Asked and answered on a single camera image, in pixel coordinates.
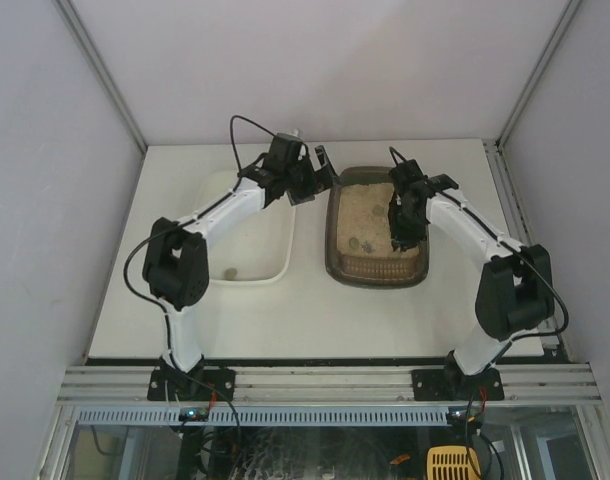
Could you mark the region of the black slotted litter scoop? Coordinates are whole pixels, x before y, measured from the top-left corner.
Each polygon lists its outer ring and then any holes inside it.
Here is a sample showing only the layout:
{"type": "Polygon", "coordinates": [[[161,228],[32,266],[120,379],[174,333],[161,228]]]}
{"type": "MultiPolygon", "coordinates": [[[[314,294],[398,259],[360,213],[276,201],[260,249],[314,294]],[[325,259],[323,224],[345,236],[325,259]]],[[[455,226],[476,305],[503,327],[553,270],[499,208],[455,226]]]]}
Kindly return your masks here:
{"type": "Polygon", "coordinates": [[[422,230],[415,223],[390,223],[391,245],[394,251],[404,253],[416,248],[422,240],[422,230]]]}

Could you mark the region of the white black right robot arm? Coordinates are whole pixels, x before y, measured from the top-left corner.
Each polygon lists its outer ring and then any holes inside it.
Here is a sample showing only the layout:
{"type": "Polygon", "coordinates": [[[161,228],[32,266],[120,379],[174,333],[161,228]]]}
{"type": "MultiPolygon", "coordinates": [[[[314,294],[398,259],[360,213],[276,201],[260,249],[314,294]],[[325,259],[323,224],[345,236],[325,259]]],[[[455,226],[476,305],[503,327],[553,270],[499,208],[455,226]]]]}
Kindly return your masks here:
{"type": "Polygon", "coordinates": [[[526,246],[490,223],[450,176],[429,177],[415,160],[399,154],[393,161],[388,207],[393,250],[417,247],[434,226],[456,241],[480,272],[476,324],[443,367],[447,396],[466,398],[490,378],[513,343],[537,337],[538,325],[560,307],[550,256],[541,245],[526,246]]]}

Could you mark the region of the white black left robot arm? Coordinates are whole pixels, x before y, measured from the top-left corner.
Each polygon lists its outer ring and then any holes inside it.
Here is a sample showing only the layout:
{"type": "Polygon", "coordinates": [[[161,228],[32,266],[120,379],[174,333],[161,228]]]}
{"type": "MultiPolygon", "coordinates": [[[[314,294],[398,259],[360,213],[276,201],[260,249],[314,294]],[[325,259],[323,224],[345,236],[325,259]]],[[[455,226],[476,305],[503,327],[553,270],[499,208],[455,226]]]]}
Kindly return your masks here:
{"type": "Polygon", "coordinates": [[[268,151],[240,170],[234,187],[220,199],[178,220],[161,217],[153,224],[142,276],[165,315],[167,347],[162,358],[171,368],[187,374],[204,359],[189,315],[209,286],[210,249],[282,197],[296,206],[338,183],[325,147],[319,145],[314,152],[318,166],[301,139],[279,133],[268,151]]]}

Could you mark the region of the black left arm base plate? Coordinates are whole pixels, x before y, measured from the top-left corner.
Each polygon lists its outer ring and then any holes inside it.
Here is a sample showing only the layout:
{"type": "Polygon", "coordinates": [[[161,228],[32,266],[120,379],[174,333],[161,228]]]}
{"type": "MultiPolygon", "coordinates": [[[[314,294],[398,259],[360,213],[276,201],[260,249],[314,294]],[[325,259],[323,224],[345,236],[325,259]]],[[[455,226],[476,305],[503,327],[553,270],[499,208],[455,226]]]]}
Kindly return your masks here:
{"type": "Polygon", "coordinates": [[[179,372],[167,364],[156,367],[149,379],[147,400],[180,402],[229,400],[234,397],[236,372],[232,369],[199,369],[179,372]]]}

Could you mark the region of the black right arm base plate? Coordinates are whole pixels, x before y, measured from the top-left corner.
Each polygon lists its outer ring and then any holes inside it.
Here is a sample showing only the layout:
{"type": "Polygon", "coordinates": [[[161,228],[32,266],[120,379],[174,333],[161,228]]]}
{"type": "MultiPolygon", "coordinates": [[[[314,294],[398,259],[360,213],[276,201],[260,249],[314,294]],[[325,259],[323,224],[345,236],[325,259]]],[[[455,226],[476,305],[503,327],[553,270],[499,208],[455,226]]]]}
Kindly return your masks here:
{"type": "Polygon", "coordinates": [[[497,369],[489,369],[473,376],[457,374],[454,378],[450,378],[443,369],[415,369],[411,372],[411,379],[416,401],[466,401],[472,393],[479,395],[482,390],[488,400],[505,399],[497,369]]]}

